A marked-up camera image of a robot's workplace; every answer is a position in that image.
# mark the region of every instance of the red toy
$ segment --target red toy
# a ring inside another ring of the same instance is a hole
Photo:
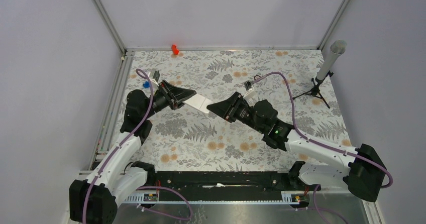
[[[172,51],[174,55],[179,54],[179,50],[176,48],[176,45],[172,45]]]

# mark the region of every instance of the blue object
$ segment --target blue object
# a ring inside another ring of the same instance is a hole
[[[144,84],[142,84],[142,86],[143,86],[144,88],[149,88],[149,82],[148,82],[148,81],[146,81]]]

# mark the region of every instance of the tripod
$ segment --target tripod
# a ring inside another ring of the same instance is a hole
[[[327,74],[328,76],[332,76],[333,75],[333,73],[332,72],[328,72],[328,74]],[[327,107],[328,108],[330,108],[330,106],[329,106],[329,104],[327,103],[327,101],[326,101],[326,99],[321,95],[321,92],[319,91],[319,89],[320,89],[320,85],[321,85],[321,83],[323,82],[323,81],[317,81],[318,82],[318,84],[315,84],[315,81],[314,81],[314,79],[313,78],[311,78],[311,81],[312,81],[312,83],[313,83],[313,87],[309,90],[309,91],[307,91],[307,92],[304,92],[304,93],[302,93],[302,94],[300,94],[300,95],[298,95],[298,96],[296,96],[296,97],[293,97],[293,100],[295,100],[296,98],[298,98],[298,97],[301,97],[301,96],[303,96],[303,95],[311,95],[311,96],[314,96],[314,97],[317,97],[317,98],[319,98],[319,99],[322,99],[323,101],[324,101],[324,103],[327,105]]]

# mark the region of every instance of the white backdrop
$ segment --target white backdrop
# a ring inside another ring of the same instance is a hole
[[[342,0],[102,0],[128,48],[317,46]]]
[[[61,223],[120,52],[91,0],[0,0],[0,223]]]
[[[378,202],[387,224],[426,223],[426,0],[351,0],[326,45],[348,42],[332,83],[352,145],[371,145],[393,175]],[[409,207],[401,201],[409,193]]]

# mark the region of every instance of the floral tablecloth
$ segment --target floral tablecloth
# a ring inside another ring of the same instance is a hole
[[[235,91],[245,92],[243,83],[255,75],[280,71],[288,79],[292,94],[312,87],[323,63],[319,50],[309,51],[167,51],[136,52],[121,106],[113,140],[123,123],[127,94],[142,89],[145,82],[135,73],[159,70],[160,81],[194,89],[212,101],[222,101]],[[278,110],[278,117],[291,122],[291,104],[283,80],[270,76],[255,85],[257,96],[248,102],[267,99]],[[299,127],[312,135],[336,144],[350,145],[332,84],[327,78],[321,91],[331,109],[318,98],[303,96],[295,100]],[[131,158],[163,171],[276,171],[289,170],[296,160],[319,164],[304,154],[274,150],[261,141],[262,135],[239,121],[232,124],[210,113],[204,115],[184,106],[167,108],[150,118],[151,133]]]

